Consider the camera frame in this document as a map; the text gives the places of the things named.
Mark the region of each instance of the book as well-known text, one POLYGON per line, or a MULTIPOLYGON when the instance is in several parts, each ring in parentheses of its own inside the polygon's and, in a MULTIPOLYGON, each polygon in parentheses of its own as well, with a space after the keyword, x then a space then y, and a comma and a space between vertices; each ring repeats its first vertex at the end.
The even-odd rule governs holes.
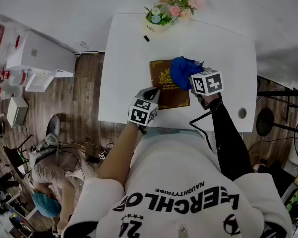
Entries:
POLYGON ((153 87, 161 90, 159 109, 172 109, 190 105, 189 91, 182 90, 173 83, 170 68, 172 60, 150 62, 150 73, 153 87))

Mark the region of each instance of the white cabinet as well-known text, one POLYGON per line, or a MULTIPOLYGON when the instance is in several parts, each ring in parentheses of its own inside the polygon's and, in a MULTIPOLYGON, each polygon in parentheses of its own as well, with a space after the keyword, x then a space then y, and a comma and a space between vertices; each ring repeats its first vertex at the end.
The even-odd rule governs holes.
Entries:
POLYGON ((76 55, 42 36, 27 31, 9 57, 7 70, 24 70, 29 92, 44 92, 54 77, 73 77, 76 55))

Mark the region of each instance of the blue cloth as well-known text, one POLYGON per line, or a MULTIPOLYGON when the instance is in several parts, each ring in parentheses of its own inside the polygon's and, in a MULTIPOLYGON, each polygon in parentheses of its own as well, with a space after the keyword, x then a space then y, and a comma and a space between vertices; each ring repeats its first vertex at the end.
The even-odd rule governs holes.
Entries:
POLYGON ((192 88, 188 76, 203 71, 202 66, 204 62, 198 66, 194 63, 194 60, 184 58, 183 56, 172 60, 172 66, 170 69, 171 78, 173 82, 183 90, 190 90, 192 88))
POLYGON ((59 216, 61 205, 54 199, 47 198, 46 195, 35 193, 32 195, 33 202, 39 212, 48 218, 59 216))

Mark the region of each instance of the marker cube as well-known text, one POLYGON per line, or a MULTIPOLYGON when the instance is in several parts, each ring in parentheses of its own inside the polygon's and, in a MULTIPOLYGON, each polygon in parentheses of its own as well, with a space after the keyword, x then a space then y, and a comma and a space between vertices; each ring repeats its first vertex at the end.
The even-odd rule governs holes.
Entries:
POLYGON ((222 74, 210 68, 191 76, 194 90, 197 94, 212 95, 224 90, 222 74))
POLYGON ((129 106, 128 121, 141 126, 148 126, 156 117, 158 109, 158 104, 134 97, 132 104, 129 106))

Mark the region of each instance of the chair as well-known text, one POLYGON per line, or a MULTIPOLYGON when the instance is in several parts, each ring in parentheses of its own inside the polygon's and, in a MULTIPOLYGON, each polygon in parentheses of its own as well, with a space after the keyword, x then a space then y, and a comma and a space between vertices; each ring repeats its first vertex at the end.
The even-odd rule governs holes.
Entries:
POLYGON ((23 156, 23 153, 26 151, 26 150, 22 150, 22 146, 30 139, 30 137, 32 137, 32 135, 28 136, 26 138, 26 140, 18 147, 18 148, 9 148, 9 147, 6 147, 4 146, 4 151, 7 155, 7 157, 9 158, 14 170, 17 172, 17 174, 20 176, 21 179, 24 179, 25 177, 25 174, 23 174, 20 170, 19 170, 19 167, 28 163, 29 160, 26 159, 24 156, 23 156))

